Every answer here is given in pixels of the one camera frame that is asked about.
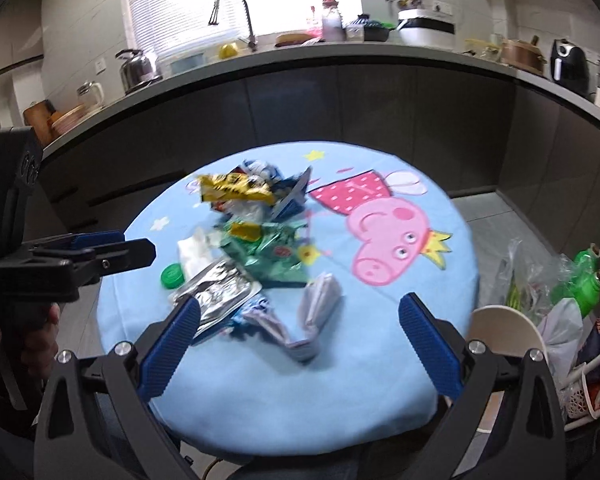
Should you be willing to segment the person's left hand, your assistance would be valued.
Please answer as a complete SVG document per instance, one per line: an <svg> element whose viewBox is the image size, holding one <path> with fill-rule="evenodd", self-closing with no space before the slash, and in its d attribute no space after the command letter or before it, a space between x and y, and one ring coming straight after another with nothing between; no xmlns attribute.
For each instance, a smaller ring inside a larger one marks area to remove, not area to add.
<svg viewBox="0 0 600 480"><path fill-rule="evenodd" d="M61 308L59 304L50 304L47 309L46 321L38 329L23 336L18 344L20 353L17 368L22 366L29 377L34 380L46 380L53 371L55 356L58 352L57 336ZM3 334L0 329L0 343Z"/></svg>

